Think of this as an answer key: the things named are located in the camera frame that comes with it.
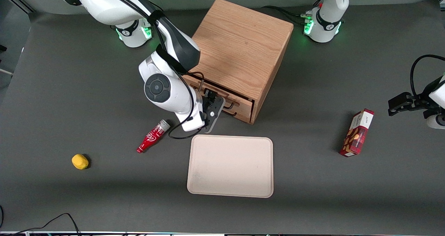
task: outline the wooden drawer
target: wooden drawer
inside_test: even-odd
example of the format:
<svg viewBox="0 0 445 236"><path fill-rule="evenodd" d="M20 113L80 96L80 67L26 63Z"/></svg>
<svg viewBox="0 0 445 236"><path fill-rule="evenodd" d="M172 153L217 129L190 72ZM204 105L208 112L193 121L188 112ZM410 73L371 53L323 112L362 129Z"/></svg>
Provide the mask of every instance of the wooden drawer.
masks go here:
<svg viewBox="0 0 445 236"><path fill-rule="evenodd" d="M199 89L199 85L201 84L201 80L194 78L192 76L183 76L184 80L189 84L191 87L193 87L195 90ZM226 99L226 105L223 109L223 112L227 113L228 115L232 115L233 117L250 123L251 115L252 115L252 106L253 103L251 101L246 100L245 98L242 98L240 96L234 95L232 93L229 93L227 91L224 91L218 87L215 87L207 82L204 82L202 85L202 89L200 94L204 95L205 89L212 90L214 92L217 92L218 95L221 95Z"/></svg>
<svg viewBox="0 0 445 236"><path fill-rule="evenodd" d="M227 107L231 102L239 105L225 111L236 112L235 118L253 124L280 68L293 29L292 23L215 0L193 35L201 56L190 73L203 73L208 83L204 87L227 98ZM193 84L198 87L199 81Z"/></svg>

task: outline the yellow toy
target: yellow toy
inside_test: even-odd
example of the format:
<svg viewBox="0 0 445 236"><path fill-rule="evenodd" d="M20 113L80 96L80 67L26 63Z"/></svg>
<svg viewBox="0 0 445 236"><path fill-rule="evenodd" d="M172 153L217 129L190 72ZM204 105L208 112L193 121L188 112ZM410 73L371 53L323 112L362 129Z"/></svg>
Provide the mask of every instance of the yellow toy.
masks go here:
<svg viewBox="0 0 445 236"><path fill-rule="evenodd" d="M73 162L73 165L75 166L75 168L79 169L79 170L84 170L88 167L88 160L87 158L85 158L84 155L74 155L74 157L71 159L71 162Z"/></svg>

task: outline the plastic tray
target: plastic tray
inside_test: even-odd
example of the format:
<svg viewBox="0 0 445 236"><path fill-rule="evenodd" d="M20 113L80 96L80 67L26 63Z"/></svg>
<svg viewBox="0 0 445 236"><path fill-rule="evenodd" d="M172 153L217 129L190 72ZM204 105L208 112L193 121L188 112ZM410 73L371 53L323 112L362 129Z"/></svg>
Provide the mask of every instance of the plastic tray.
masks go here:
<svg viewBox="0 0 445 236"><path fill-rule="evenodd" d="M274 191L269 138L196 135L187 189L193 194L269 198Z"/></svg>

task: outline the tabletop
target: tabletop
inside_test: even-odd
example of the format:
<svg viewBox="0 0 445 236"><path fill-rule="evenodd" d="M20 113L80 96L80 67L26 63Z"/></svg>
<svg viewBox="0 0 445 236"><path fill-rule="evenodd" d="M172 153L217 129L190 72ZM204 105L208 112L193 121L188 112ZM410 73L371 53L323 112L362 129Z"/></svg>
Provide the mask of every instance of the tabletop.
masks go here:
<svg viewBox="0 0 445 236"><path fill-rule="evenodd" d="M167 16L191 36L205 13ZM387 101L410 90L413 61L445 54L436 1L351 6L327 44L294 28L256 123L223 114L212 131L273 141L271 198L189 193L189 139L165 136L146 153L135 151L161 119L177 122L146 99L138 73L156 37L130 49L88 15L30 19L0 108L2 230L69 212L81 231L445 233L445 131L428 128L421 111L387 114ZM425 59L415 84L421 89L442 73L443 62ZM375 111L366 142L360 155L345 158L338 151L352 115L364 108ZM73 167L78 153L90 156L91 168ZM46 230L73 229L59 219Z"/></svg>

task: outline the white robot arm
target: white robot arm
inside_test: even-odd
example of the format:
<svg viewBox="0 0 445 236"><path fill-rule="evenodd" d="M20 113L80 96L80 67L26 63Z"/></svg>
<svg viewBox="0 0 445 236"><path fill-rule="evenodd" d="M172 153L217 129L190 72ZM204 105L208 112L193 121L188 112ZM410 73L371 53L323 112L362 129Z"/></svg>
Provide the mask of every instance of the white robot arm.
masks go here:
<svg viewBox="0 0 445 236"><path fill-rule="evenodd" d="M117 27L119 36L129 47L141 46L148 40L147 27L155 27L162 47L139 65L144 92L151 103L174 112L184 131L204 128L210 132L221 113L225 100L210 93L201 97L187 86L179 73L186 73L199 63L196 43L178 30L149 0L65 0L83 5L97 21Z"/></svg>
<svg viewBox="0 0 445 236"><path fill-rule="evenodd" d="M421 59L427 57L445 61L445 57L433 54L426 54L419 57L413 63L410 73L411 90L413 94L403 92L389 100L388 114L389 116L393 116L403 111L426 109L426 111L423 112L423 116L426 119L428 127L445 129L445 73L443 76L428 84L422 93L417 94L414 89L414 69Z"/></svg>
<svg viewBox="0 0 445 236"><path fill-rule="evenodd" d="M334 38L340 27L340 20L348 9L349 0L324 0L323 5L316 6L306 12L312 16L312 20L305 28L305 35L308 35L316 42L325 43Z"/></svg>

